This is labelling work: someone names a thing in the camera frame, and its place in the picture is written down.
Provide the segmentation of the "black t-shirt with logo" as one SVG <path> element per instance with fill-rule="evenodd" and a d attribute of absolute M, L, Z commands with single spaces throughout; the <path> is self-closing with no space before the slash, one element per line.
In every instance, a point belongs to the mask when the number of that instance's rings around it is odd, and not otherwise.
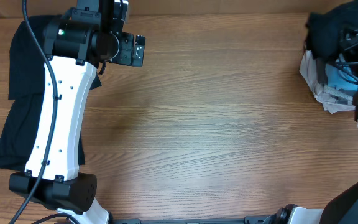
<path fill-rule="evenodd" d="M 306 23 L 306 46 L 313 57 L 323 60 L 336 58 L 339 31 L 345 25 L 358 28 L 358 0 L 341 4 L 325 14 L 311 13 Z"/>

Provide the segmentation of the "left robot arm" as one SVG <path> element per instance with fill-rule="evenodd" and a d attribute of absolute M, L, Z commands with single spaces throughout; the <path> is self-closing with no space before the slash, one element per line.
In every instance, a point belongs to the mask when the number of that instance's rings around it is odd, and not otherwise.
<path fill-rule="evenodd" d="M 97 178 L 79 171 L 83 113 L 91 84 L 107 63 L 141 67 L 145 37 L 125 33 L 125 0 L 78 1 L 44 30 L 37 48 L 45 62 L 45 88 L 33 150 L 9 189 L 72 223 L 112 223 L 96 199 Z"/>

